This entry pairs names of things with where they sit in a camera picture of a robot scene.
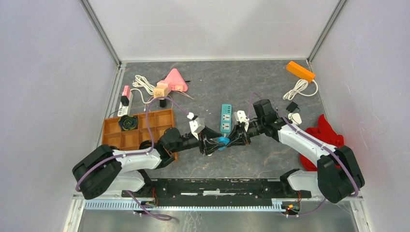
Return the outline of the blue square plug adapter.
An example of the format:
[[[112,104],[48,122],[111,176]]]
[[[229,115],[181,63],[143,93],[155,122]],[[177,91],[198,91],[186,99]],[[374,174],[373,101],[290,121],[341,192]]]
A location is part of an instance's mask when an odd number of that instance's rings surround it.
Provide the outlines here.
[[[217,142],[222,144],[221,147],[219,148],[219,150],[223,150],[227,146],[227,144],[230,142],[230,139],[227,138],[227,137],[219,137],[217,139]]]

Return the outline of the teal power strip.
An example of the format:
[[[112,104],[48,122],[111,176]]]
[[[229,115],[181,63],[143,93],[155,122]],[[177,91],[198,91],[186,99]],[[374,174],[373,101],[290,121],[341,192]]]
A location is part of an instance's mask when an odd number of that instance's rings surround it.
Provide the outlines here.
[[[223,136],[230,134],[232,130],[232,106],[230,104],[222,104],[221,106],[221,123],[220,131]]]

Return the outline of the black power adapter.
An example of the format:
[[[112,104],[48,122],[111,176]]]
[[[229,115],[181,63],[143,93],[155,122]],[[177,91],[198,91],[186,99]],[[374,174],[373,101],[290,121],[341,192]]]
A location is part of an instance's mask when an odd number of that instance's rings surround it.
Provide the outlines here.
[[[295,112],[298,108],[299,108],[299,107],[298,107],[298,104],[292,101],[292,102],[286,107],[286,110],[287,110],[289,113],[293,113],[293,112]]]

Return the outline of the white square plug adapter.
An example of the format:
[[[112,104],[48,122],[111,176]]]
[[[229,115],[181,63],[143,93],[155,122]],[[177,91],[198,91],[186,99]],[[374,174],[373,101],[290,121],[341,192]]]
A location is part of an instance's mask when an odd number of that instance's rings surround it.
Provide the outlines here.
[[[302,119],[299,113],[289,113],[288,119],[290,119],[293,124],[296,124],[298,126],[300,126],[302,123]]]

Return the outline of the black block plug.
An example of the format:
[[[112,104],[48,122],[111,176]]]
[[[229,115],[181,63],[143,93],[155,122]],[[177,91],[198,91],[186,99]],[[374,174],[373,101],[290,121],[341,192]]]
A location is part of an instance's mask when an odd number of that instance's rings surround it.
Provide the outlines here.
[[[159,99],[159,105],[161,108],[165,108],[167,106],[167,99]]]

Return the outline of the pink triangular power strip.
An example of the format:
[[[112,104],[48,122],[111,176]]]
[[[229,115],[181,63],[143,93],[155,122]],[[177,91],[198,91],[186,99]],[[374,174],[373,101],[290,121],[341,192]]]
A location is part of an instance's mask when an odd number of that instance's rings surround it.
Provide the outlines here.
[[[186,81],[183,79],[182,75],[176,68],[172,69],[169,72],[169,74],[163,80],[163,83],[166,84],[171,91],[186,92],[188,90]]]

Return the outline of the beige cube adapter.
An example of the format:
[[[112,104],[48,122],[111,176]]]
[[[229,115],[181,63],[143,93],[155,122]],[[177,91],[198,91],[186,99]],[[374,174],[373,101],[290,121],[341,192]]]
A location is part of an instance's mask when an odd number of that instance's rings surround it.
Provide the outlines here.
[[[153,96],[154,98],[167,97],[170,91],[171,89],[167,83],[157,83],[153,91]]]

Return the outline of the orange power strip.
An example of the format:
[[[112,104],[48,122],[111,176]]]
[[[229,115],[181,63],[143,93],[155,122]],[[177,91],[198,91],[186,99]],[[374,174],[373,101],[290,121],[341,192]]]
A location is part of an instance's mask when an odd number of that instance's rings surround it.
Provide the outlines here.
[[[308,69],[302,67],[301,65],[297,64],[294,61],[290,61],[287,64],[286,70],[289,71],[290,73],[294,74],[298,78],[308,81],[309,83],[311,83],[315,78],[315,74],[313,72],[311,72]]]

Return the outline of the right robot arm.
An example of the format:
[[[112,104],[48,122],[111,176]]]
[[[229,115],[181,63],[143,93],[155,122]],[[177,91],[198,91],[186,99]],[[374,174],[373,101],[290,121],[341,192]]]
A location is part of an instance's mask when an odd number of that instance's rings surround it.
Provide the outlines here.
[[[309,135],[273,108],[268,99],[256,101],[253,108],[254,119],[244,111],[233,113],[235,126],[227,146],[234,146],[236,142],[248,145],[252,137],[264,134],[294,149],[317,168],[315,172],[296,169],[282,175],[279,191],[283,196],[309,191],[321,194],[332,203],[358,196],[365,180],[351,148],[336,147]]]

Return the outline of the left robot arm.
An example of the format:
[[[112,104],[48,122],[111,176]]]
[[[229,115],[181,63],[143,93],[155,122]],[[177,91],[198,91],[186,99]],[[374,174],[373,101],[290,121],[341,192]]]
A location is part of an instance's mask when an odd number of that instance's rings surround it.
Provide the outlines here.
[[[221,136],[220,132],[208,127],[196,135],[191,132],[182,135],[177,128],[171,127],[148,148],[124,151],[100,145],[73,167],[75,189],[87,200],[107,191],[125,190],[146,197],[152,191],[152,184],[143,170],[168,166],[175,160],[175,152],[198,147],[205,153],[206,144],[218,145],[216,138]]]

